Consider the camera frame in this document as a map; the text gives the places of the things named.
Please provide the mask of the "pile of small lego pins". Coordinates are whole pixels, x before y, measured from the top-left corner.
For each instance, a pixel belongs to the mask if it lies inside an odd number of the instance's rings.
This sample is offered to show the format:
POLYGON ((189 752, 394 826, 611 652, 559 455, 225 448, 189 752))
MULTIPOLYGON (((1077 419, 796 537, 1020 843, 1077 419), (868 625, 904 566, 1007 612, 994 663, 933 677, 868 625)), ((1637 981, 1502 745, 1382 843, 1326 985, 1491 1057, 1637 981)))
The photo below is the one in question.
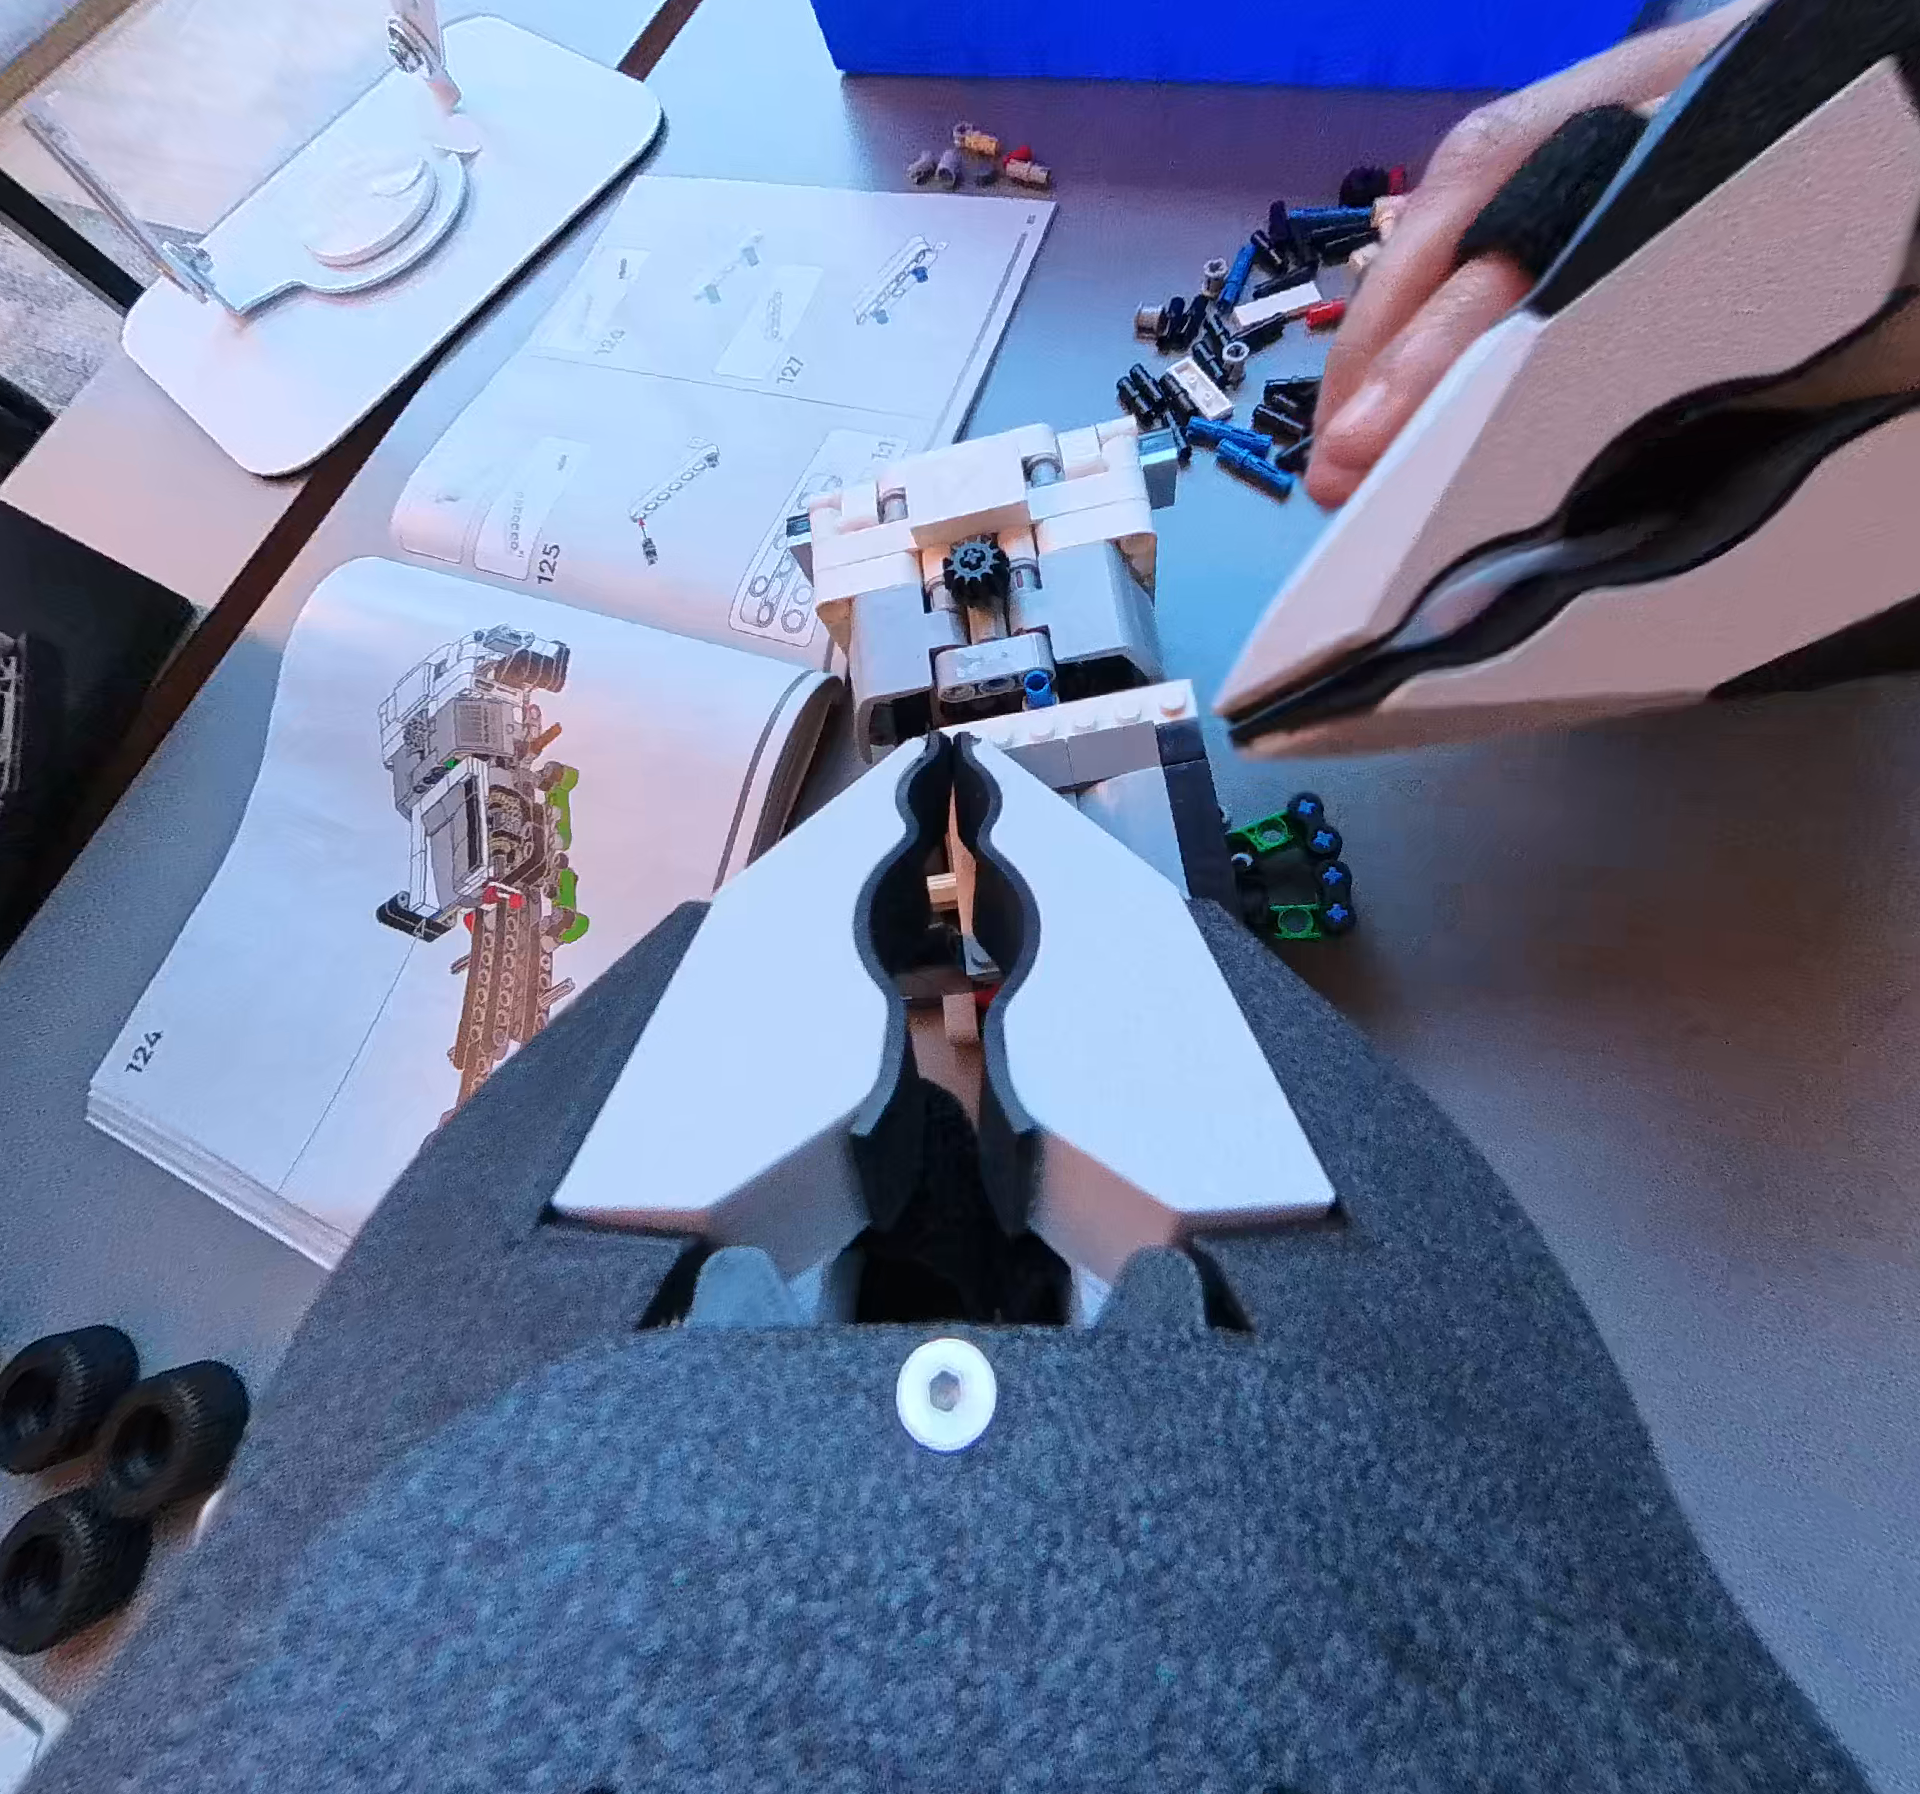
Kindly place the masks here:
POLYGON ((1333 204, 1275 200, 1246 243, 1206 262, 1193 295, 1137 313, 1149 355, 1117 381, 1117 412, 1184 466, 1214 455, 1236 481, 1286 499, 1316 448, 1326 376, 1278 370, 1290 335, 1330 341, 1391 239, 1414 173, 1353 169, 1333 204))

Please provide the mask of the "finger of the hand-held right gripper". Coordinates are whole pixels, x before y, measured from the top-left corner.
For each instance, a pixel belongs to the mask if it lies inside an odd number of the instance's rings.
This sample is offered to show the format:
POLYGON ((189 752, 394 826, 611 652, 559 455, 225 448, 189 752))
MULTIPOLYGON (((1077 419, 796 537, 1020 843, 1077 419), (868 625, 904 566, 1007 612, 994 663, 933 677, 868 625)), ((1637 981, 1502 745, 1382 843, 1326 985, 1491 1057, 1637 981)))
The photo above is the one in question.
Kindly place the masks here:
POLYGON ((1917 399, 1917 98, 1877 63, 1557 314, 1480 335, 1247 637, 1215 712, 1451 632, 1502 545, 1617 531, 1768 439, 1768 412, 1917 399))
POLYGON ((1229 707, 1246 752, 1383 752, 1917 674, 1917 399, 1768 439, 1617 531, 1502 545, 1491 603, 1229 707))

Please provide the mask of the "white lego truck model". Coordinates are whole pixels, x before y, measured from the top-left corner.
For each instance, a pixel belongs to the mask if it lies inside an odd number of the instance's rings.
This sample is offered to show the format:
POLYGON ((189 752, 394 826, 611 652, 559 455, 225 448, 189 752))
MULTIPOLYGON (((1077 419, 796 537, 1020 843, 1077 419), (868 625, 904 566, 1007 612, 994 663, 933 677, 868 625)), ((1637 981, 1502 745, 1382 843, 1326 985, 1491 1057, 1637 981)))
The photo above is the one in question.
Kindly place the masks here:
POLYGON ((927 732, 1172 684, 1158 587, 1172 444, 1028 425, 808 499, 788 544, 872 766, 927 732))

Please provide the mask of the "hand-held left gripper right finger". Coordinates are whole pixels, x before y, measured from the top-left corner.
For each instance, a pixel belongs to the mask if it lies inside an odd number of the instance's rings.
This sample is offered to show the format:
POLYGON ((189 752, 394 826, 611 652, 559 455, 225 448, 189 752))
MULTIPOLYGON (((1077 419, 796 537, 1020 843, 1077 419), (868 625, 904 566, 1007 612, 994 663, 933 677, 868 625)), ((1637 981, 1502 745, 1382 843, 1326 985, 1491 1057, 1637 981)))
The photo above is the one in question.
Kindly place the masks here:
POLYGON ((998 1228, 1115 1287, 1149 1247, 1326 1218, 1334 1184, 1165 870, 971 732, 954 829, 998 966, 977 1098, 998 1228))

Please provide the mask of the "small cluster of lego connectors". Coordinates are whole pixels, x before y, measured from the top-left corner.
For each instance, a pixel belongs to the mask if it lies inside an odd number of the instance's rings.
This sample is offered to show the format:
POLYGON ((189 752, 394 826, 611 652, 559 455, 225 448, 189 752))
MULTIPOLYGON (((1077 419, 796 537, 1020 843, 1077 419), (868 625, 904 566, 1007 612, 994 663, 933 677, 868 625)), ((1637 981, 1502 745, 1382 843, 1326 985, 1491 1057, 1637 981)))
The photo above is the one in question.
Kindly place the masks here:
POLYGON ((945 145, 919 152, 904 165, 904 178, 919 194, 1056 194, 1056 174, 1035 147, 1007 147, 991 131, 971 124, 958 124, 945 145))

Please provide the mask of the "green black lego assembly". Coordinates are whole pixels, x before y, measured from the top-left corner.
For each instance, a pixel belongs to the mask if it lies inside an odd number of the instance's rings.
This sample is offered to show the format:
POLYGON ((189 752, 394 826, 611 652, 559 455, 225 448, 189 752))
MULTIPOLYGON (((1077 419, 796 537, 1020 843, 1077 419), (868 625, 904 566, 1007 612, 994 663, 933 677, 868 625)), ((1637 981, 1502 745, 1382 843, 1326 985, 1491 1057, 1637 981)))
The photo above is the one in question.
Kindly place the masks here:
POLYGON ((1267 941, 1330 941, 1355 933, 1353 865, 1317 792, 1227 826, 1236 910, 1267 941))

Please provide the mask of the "person's right hand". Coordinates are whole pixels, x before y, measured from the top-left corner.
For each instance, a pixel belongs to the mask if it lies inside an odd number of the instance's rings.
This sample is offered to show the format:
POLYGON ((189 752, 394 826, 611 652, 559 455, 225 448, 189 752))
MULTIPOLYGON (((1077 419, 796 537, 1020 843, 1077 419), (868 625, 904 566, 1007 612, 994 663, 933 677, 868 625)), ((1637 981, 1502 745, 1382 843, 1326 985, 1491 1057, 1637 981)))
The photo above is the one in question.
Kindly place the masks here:
POLYGON ((1666 103, 1692 65, 1769 0, 1733 0, 1469 113, 1435 152, 1396 230, 1334 334, 1317 392, 1309 493, 1341 509, 1448 367, 1530 291, 1507 257, 1457 262, 1457 243, 1507 178, 1571 117, 1666 103))

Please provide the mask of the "black lego set box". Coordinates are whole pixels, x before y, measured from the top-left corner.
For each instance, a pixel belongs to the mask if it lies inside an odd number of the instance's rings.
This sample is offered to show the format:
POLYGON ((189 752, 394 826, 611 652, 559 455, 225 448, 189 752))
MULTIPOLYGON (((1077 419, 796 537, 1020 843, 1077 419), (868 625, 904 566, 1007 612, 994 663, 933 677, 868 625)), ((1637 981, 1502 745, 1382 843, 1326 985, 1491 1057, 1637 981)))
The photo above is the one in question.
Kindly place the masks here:
POLYGON ((17 503, 3 482, 3 946, 192 625, 122 517, 17 503))

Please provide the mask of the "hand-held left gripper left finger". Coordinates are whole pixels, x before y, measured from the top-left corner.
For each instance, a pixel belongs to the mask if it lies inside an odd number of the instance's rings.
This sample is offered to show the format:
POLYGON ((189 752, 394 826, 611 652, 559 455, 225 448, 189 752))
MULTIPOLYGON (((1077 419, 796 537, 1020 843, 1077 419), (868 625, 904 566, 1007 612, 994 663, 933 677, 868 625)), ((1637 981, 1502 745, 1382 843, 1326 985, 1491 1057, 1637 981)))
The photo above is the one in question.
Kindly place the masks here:
POLYGON ((933 929, 954 742, 907 742, 734 876, 581 1138, 565 1222, 757 1247, 781 1275, 893 1230, 929 1087, 901 979, 933 929))

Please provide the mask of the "white metal document stand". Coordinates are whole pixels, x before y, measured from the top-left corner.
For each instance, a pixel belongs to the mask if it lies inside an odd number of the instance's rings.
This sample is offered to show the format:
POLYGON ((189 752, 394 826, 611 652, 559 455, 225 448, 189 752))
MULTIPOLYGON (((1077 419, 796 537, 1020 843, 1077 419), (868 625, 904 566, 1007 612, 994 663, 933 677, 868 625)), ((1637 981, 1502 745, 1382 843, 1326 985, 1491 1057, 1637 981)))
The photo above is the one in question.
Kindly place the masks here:
POLYGON ((321 463, 659 141, 636 77, 389 0, 389 71, 220 225, 157 234, 45 103, 26 131, 157 271, 128 356, 247 472, 321 463))

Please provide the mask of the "open lego instruction booklet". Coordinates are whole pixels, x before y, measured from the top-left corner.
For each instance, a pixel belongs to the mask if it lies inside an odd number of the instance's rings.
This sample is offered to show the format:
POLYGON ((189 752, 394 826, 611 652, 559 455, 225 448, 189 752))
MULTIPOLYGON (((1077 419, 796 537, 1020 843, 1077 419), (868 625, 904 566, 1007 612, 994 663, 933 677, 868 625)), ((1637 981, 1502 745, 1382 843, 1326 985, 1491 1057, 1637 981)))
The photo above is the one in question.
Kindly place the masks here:
POLYGON ((785 524, 965 426, 1045 196, 656 178, 314 585, 88 1121, 336 1264, 420 1142, 781 839, 838 701, 785 524))

